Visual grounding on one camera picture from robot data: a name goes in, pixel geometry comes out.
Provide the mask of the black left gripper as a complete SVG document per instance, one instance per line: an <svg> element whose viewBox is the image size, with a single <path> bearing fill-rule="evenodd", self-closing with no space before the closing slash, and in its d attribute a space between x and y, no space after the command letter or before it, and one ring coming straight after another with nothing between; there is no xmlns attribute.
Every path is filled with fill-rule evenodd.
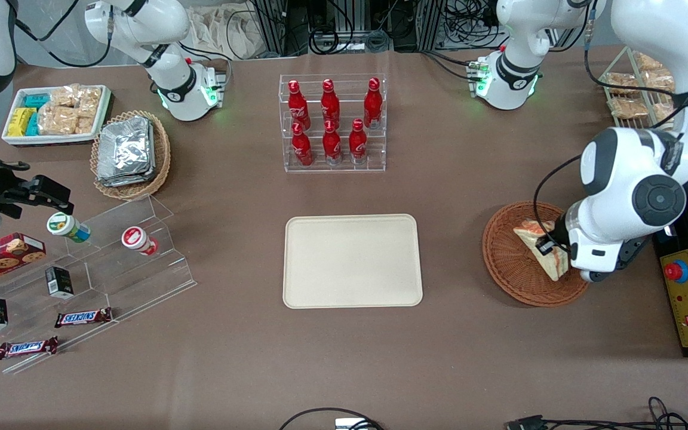
<svg viewBox="0 0 688 430"><path fill-rule="evenodd" d="M629 239L622 243L615 262L615 270L622 271L638 256L639 252L646 247L650 241L650 236L643 236L635 239ZM540 255L546 256L551 251L562 250L562 245L554 241L550 236L542 236L536 241L536 250Z"/></svg>

